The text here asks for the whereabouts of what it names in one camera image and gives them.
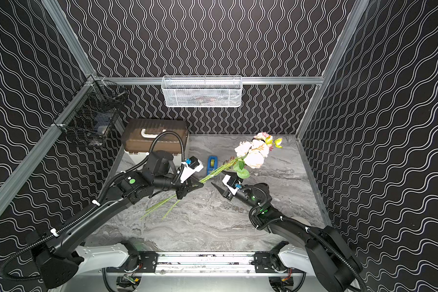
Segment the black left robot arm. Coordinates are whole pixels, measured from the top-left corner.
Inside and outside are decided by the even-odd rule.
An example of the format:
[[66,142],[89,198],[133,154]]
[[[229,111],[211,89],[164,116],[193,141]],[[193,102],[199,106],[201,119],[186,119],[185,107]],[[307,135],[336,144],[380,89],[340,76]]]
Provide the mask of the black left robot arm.
[[[180,143],[179,167],[175,166],[171,153],[155,149],[159,140],[167,135],[174,136]],[[90,205],[59,227],[41,234],[34,233],[31,243],[2,262],[0,276],[17,282],[42,280],[49,289],[63,285],[83,265],[84,259],[77,253],[77,247],[87,236],[143,198],[174,190],[176,197],[182,199],[202,188],[203,183],[194,176],[202,169],[203,163],[198,158],[186,158],[185,144],[178,133],[165,131],[159,134],[151,143],[147,156],[109,180]],[[27,252],[32,256],[37,275],[17,276],[8,271],[8,265]]]

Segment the blue tape dispenser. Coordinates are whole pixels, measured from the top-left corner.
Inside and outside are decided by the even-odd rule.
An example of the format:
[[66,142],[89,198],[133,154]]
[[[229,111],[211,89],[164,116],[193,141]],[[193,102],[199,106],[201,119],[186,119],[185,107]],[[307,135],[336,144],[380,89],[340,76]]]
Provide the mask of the blue tape dispenser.
[[206,174],[210,175],[218,167],[218,158],[216,156],[208,157],[208,165],[206,169]]

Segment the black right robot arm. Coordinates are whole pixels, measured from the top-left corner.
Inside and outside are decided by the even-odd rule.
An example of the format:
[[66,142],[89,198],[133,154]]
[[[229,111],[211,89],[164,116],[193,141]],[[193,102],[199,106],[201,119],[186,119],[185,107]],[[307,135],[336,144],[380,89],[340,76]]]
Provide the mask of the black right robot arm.
[[281,236],[291,244],[302,244],[317,280],[327,291],[367,291],[360,260],[335,228],[321,229],[286,216],[271,204],[265,183],[242,186],[235,193],[229,186],[213,186],[224,198],[237,198],[251,208],[249,220],[255,229]]

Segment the pink artificial flower bouquet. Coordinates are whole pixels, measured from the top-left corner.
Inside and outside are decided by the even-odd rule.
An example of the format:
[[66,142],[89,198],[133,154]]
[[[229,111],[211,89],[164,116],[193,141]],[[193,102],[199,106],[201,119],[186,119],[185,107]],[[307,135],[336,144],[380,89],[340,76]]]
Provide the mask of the pink artificial flower bouquet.
[[[259,133],[253,137],[252,141],[241,142],[240,145],[235,148],[237,156],[234,159],[214,170],[210,175],[201,179],[200,182],[204,184],[221,173],[224,175],[237,174],[242,180],[249,178],[250,173],[248,168],[260,168],[272,149],[280,148],[281,143],[281,138],[274,140],[273,137],[267,133]],[[255,227],[263,229],[264,226],[268,224],[268,221],[274,222],[276,220],[282,220],[282,215],[278,215],[277,219],[270,217],[272,214],[272,198],[267,184],[243,184],[242,191],[246,193],[248,197],[248,201],[245,204],[251,207],[249,219]]]

